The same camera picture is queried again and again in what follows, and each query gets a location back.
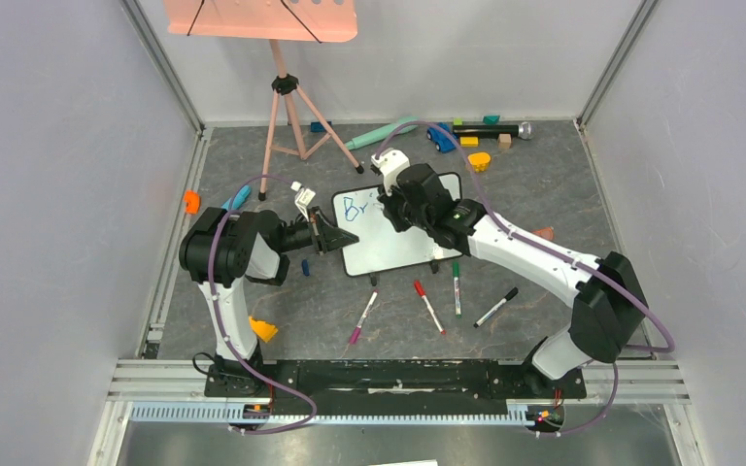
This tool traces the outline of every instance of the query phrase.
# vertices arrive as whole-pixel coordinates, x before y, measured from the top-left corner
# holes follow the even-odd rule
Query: gray wall
[[[170,34],[163,0],[141,3],[202,118],[269,119],[276,69],[267,41]],[[356,0],[350,42],[282,51],[327,119],[573,117],[638,4]]]
[[[85,463],[192,137],[119,2],[0,2],[0,464]]]
[[[714,464],[746,464],[746,2],[661,2],[589,129]]]

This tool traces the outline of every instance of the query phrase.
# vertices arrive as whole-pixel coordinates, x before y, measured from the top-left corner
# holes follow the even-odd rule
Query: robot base
[[[259,371],[313,398],[324,416],[500,415],[507,400],[588,396],[581,369],[537,387],[526,383],[529,367],[490,359],[277,360]],[[234,397],[243,380],[227,386],[208,380],[208,397]],[[266,386],[240,396],[269,397]],[[307,415],[310,406],[282,390],[273,397],[275,415]]]
[[[253,356],[248,360],[250,366],[264,373],[264,361],[261,357],[261,346],[256,345]],[[208,398],[232,398],[255,396],[266,391],[264,382],[247,372],[239,361],[224,359],[216,354],[213,364],[207,373],[204,385],[204,396]]]

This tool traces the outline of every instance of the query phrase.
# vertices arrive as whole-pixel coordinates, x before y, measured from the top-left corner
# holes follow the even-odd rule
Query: black marker
[[[513,299],[513,297],[517,294],[519,294],[519,289],[514,286],[513,289],[510,290],[510,292],[504,295],[501,301],[496,303],[496,305],[493,306],[485,315],[483,315],[482,318],[476,320],[476,323],[473,324],[473,328],[479,328],[483,323],[485,323],[485,320],[491,318],[492,315],[496,314],[496,311],[498,311],[499,308],[504,305],[504,303]]]

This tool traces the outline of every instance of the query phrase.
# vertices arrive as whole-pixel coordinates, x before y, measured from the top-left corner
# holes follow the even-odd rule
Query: toy car
[[[445,131],[450,133],[451,136],[453,136],[454,138],[456,137],[453,132],[451,132],[450,125],[448,123],[437,124],[444,128]],[[436,143],[436,150],[442,153],[450,152],[451,150],[456,148],[456,146],[453,145],[451,140],[448,139],[447,136],[444,135],[444,133],[435,128],[427,128],[427,139]]]

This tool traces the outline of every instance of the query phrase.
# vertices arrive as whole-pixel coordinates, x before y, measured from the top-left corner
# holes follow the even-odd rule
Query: music stand
[[[356,172],[364,172],[364,168],[301,88],[298,78],[288,73],[279,48],[280,40],[321,43],[347,42],[353,39],[357,33],[353,0],[320,0],[318,3],[316,0],[164,0],[164,7],[170,18],[168,30],[172,33],[259,38],[270,41],[270,49],[279,74],[271,84],[273,103],[270,108],[270,124],[267,127],[262,174],[268,173],[273,150],[298,155],[302,160],[306,160],[330,138],[350,160]],[[298,112],[292,98],[293,92],[298,94],[326,131],[326,134],[309,149],[304,145]],[[280,96],[285,98],[296,150],[273,144]],[[267,179],[262,179],[258,200],[266,199],[266,193]]]

